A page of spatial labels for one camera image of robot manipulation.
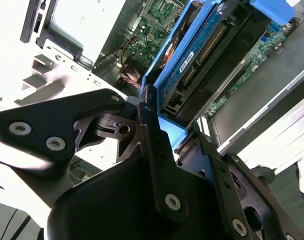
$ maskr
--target sticker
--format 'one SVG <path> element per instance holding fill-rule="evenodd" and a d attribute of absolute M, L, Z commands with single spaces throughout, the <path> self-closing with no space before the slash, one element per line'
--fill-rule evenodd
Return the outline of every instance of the sticker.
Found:
<path fill-rule="evenodd" d="M 193 56 L 194 56 L 194 52 L 191 52 L 191 53 L 187 56 L 186 60 L 184 61 L 184 63 L 183 63 L 182 66 L 180 67 L 180 73 L 183 72 L 183 70 L 184 70 L 184 69 L 186 68 L 186 66 L 189 64 L 189 62 L 191 61 L 191 59 L 193 58 Z"/>
<path fill-rule="evenodd" d="M 171 45 L 167 48 L 166 52 L 165 52 L 165 56 L 169 55 L 171 49 L 172 49 L 172 46 L 173 46 L 173 42 L 171 43 Z"/>

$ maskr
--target green circuit board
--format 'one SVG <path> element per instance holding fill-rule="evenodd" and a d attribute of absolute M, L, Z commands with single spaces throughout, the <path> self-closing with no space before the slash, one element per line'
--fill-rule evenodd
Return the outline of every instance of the green circuit board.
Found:
<path fill-rule="evenodd" d="M 133 34 L 137 37 L 137 41 L 127 46 L 124 55 L 132 56 L 134 60 L 148 68 L 168 35 L 169 33 L 160 26 L 142 18 Z"/>
<path fill-rule="evenodd" d="M 124 56 L 131 56 L 148 68 L 172 30 L 174 19 L 180 15 L 187 2 L 188 0 L 150 1 L 133 33 L 137 41 L 127 46 Z"/>
<path fill-rule="evenodd" d="M 271 22 L 266 31 L 269 37 L 261 37 L 247 54 L 245 58 L 246 62 L 244 63 L 244 66 L 246 66 L 244 74 L 224 96 L 208 107 L 203 114 L 206 118 L 210 119 L 272 54 L 280 54 L 282 52 L 282 43 L 286 40 L 287 33 L 290 30 L 290 28 L 285 28 L 284 26 L 277 25 L 275 22 Z"/>

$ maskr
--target silver screw head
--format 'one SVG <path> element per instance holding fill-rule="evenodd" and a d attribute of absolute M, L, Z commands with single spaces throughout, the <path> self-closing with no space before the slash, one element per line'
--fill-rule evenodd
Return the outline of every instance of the silver screw head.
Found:
<path fill-rule="evenodd" d="M 209 136 L 205 136 L 205 139 L 209 142 L 212 143 L 212 139 Z"/>
<path fill-rule="evenodd" d="M 236 156 L 232 156 L 232 159 L 234 160 L 234 162 L 239 163 L 240 160 L 236 157 Z"/>
<path fill-rule="evenodd" d="M 221 3 L 218 7 L 217 7 L 217 12 L 218 14 L 222 15 L 223 14 L 223 10 L 226 9 L 226 6 L 224 3 Z"/>
<path fill-rule="evenodd" d="M 144 108 L 145 108 L 146 110 L 148 110 L 149 112 L 152 112 L 152 111 L 153 111 L 153 109 L 150 108 L 149 106 L 145 106 Z"/>
<path fill-rule="evenodd" d="M 115 100 L 115 101 L 120 101 L 120 98 L 119 98 L 118 96 L 112 95 L 111 98 L 112 98 L 113 100 Z"/>
<path fill-rule="evenodd" d="M 287 240 L 295 240 L 294 237 L 292 237 L 290 234 L 286 235 Z"/>
<path fill-rule="evenodd" d="M 172 193 L 165 196 L 165 203 L 173 211 L 178 211 L 181 209 L 181 202 L 179 198 Z"/>
<path fill-rule="evenodd" d="M 245 237 L 247 235 L 247 229 L 240 220 L 236 218 L 233 219 L 232 225 L 235 231 L 237 231 L 237 233 L 240 234 L 242 237 Z"/>
<path fill-rule="evenodd" d="M 8 126 L 8 130 L 17 136 L 25 136 L 32 132 L 32 128 L 29 124 L 22 121 L 16 121 Z"/>
<path fill-rule="evenodd" d="M 61 151 L 66 147 L 66 142 L 57 136 L 49 137 L 45 143 L 46 146 L 52 151 Z"/>

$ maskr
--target blue plastic bracket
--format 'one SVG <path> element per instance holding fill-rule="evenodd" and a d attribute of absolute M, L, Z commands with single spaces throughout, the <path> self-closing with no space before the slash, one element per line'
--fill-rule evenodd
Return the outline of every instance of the blue plastic bracket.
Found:
<path fill-rule="evenodd" d="M 157 63 L 158 59 L 161 57 L 161 54 L 163 53 L 163 51 L 167 47 L 168 43 L 172 40 L 172 37 L 173 37 L 175 31 L 179 27 L 180 23 L 182 22 L 185 14 L 187 13 L 187 11 L 188 11 L 188 9 L 191 6 L 193 1 L 194 0 L 190 0 L 187 3 L 187 5 L 184 8 L 181 16 L 179 17 L 178 21 L 176 22 L 173 30 L 169 34 L 168 38 L 166 39 L 165 43 L 161 47 L 158 54 L 156 55 L 154 61 L 152 62 L 152 64 L 149 66 L 148 70 L 144 74 L 144 76 L 142 78 L 142 88 L 141 88 L 140 94 L 143 92 L 143 89 L 146 85 L 147 76 L 151 72 L 154 65 Z M 158 76 L 157 80 L 154 83 L 154 86 L 157 89 L 158 121 L 159 121 L 159 124 L 160 124 L 160 128 L 163 131 L 167 132 L 168 137 L 170 139 L 171 147 L 172 147 L 173 150 L 175 150 L 180 145 L 180 143 L 186 138 L 186 136 L 188 135 L 188 131 L 185 127 L 180 126 L 179 124 L 177 124 L 174 121 L 168 119 L 167 117 L 163 116 L 160 113 L 160 92 L 159 92 L 160 91 L 160 86 L 163 84 L 165 79 L 169 76 L 170 72 L 172 71 L 174 66 L 177 64 L 177 62 L 179 61 L 182 54 L 185 52 L 186 48 L 189 46 L 190 42 L 193 40 L 193 37 L 195 36 L 197 31 L 201 27 L 203 22 L 206 20 L 207 16 L 211 12 L 211 9 L 213 8 L 213 6 L 215 4 L 220 4 L 222 2 L 222 0 L 198 0 L 198 2 L 204 2 L 203 7 L 201 8 L 199 13 L 197 14 L 196 18 L 194 19 L 193 23 L 191 24 L 191 26 L 188 29 L 188 31 L 186 32 L 186 34 L 184 35 L 182 41 L 177 46 L 173 56 L 171 57 L 171 59 L 169 60 L 167 65 L 164 67 L 163 71 L 161 72 L 161 74 Z"/>

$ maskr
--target circuit board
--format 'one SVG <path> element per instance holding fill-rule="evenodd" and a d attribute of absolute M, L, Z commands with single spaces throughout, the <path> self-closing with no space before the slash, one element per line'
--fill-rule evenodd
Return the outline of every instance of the circuit board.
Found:
<path fill-rule="evenodd" d="M 187 2 L 188 0 L 150 0 L 133 33 L 137 41 L 127 46 L 124 56 L 132 56 L 148 68 L 172 30 L 175 18 L 181 14 Z"/>
<path fill-rule="evenodd" d="M 142 18 L 133 34 L 137 37 L 137 41 L 127 46 L 124 55 L 132 56 L 134 60 L 148 68 L 168 35 L 169 33 L 159 25 Z"/>
<path fill-rule="evenodd" d="M 265 34 L 247 54 L 244 74 L 231 86 L 224 96 L 217 99 L 208 107 L 203 114 L 206 118 L 210 119 L 272 54 L 280 54 L 283 51 L 281 46 L 286 40 L 289 31 L 290 28 L 278 25 L 275 22 L 270 23 Z"/>
<path fill-rule="evenodd" d="M 190 46 L 184 52 L 168 78 L 164 81 L 164 84 L 160 88 L 160 104 L 161 106 L 166 104 L 167 94 L 171 94 L 171 90 L 174 85 L 179 82 L 189 66 L 193 63 L 194 59 L 198 56 L 205 43 L 211 37 L 216 27 L 221 21 L 221 15 L 217 11 L 213 11 L 213 14 L 200 28 L 197 36 L 191 41 Z"/>

